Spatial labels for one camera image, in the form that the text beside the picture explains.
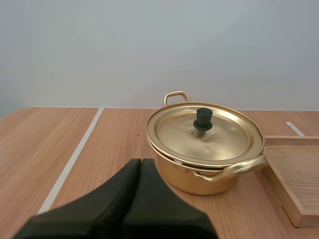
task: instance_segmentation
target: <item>pot lid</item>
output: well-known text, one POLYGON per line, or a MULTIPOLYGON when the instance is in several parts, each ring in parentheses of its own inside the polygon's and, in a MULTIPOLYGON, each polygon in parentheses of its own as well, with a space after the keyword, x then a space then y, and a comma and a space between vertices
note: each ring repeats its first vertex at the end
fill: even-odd
POLYGON ((167 105, 148 120, 149 143, 169 158, 201 167, 227 167, 259 155, 265 139, 257 125, 233 109, 202 102, 167 105))

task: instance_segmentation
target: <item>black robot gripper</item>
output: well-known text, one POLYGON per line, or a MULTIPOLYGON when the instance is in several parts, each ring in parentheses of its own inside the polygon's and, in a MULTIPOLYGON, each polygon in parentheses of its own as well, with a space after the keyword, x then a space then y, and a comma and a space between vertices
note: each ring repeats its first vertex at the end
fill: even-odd
POLYGON ((14 239, 217 239, 207 215, 176 196, 153 159, 131 159, 91 193, 34 216, 14 239))

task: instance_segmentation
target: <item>pot body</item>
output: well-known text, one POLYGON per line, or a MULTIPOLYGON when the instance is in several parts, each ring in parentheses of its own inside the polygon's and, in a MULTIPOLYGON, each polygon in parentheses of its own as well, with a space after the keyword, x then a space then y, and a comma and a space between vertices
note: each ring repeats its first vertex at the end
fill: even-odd
POLYGON ((222 193, 233 187, 238 177, 220 180, 218 182, 209 182, 202 178, 196 177, 194 172, 199 172, 207 176, 213 176, 218 171, 202 172, 200 170, 191 170, 176 165, 163 158, 157 153, 157 166, 161 176, 165 181, 174 187, 187 193, 196 195, 213 195, 222 193))

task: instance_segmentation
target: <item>wooden table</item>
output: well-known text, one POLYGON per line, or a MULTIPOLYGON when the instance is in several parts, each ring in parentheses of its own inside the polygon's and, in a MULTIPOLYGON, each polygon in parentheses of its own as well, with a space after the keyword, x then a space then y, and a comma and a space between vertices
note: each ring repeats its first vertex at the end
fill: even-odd
MULTIPOLYGON (((67 175, 51 208, 98 187, 131 158, 155 158, 145 134, 153 109, 104 109, 67 175)), ((0 238, 12 237, 38 213, 96 108, 29 108, 0 120, 0 238)), ((319 112, 243 111, 265 135, 319 136, 319 112)), ((206 212, 221 239, 316 239, 319 229, 292 226, 260 171, 240 177, 233 189, 216 196, 194 196, 172 188, 206 212)))

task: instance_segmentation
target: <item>wooden tray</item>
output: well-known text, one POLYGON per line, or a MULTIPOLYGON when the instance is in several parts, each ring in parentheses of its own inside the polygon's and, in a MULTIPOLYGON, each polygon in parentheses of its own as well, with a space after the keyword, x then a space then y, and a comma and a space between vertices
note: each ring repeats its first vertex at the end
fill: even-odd
POLYGON ((319 228, 319 137, 267 136, 262 170, 295 227, 319 228))

